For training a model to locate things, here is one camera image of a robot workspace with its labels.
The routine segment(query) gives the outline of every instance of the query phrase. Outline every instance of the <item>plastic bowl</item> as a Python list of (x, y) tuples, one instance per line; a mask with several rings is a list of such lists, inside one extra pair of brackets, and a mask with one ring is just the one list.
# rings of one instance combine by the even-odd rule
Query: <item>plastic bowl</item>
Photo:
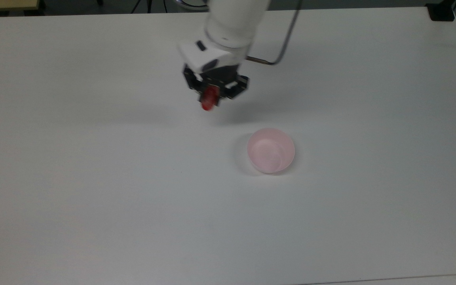
[(295, 145), (283, 131), (265, 128), (257, 130), (249, 138), (247, 155), (258, 171), (272, 174), (291, 164), (295, 157)]

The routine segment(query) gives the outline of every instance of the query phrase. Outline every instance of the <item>floor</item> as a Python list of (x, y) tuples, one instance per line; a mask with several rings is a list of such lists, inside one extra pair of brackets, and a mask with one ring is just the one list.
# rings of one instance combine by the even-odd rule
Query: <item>floor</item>
[[(132, 11), (138, 0), (104, 0), (99, 6), (96, 0), (45, 0), (45, 15), (86, 15), (86, 14), (127, 14)], [(147, 13), (147, 1), (142, 0), (134, 13)], [(151, 13), (180, 11), (175, 0), (154, 0)], [(423, 7), (426, 3), (438, 3), (439, 0), (304, 0), (303, 9), (336, 8), (373, 8), (373, 7)], [(290, 10), (296, 0), (271, 0), (270, 10)], [(23, 11), (11, 11), (9, 16), (24, 16)]]

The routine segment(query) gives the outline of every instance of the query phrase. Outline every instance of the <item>white table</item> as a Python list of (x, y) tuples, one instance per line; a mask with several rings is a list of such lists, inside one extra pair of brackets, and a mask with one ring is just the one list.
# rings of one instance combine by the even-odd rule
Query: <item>white table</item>
[[(303, 11), (205, 112), (176, 51), (205, 16), (0, 18), (0, 284), (456, 274), (456, 21)], [(248, 164), (263, 127), (295, 141), (285, 173)]]

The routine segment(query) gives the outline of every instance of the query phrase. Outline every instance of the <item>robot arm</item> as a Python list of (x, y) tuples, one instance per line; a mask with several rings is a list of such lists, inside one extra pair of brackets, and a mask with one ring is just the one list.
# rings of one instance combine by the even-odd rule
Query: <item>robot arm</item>
[(270, 0), (210, 0), (210, 13), (194, 40), (179, 43), (184, 77), (205, 110), (233, 99), (249, 79), (238, 74)]

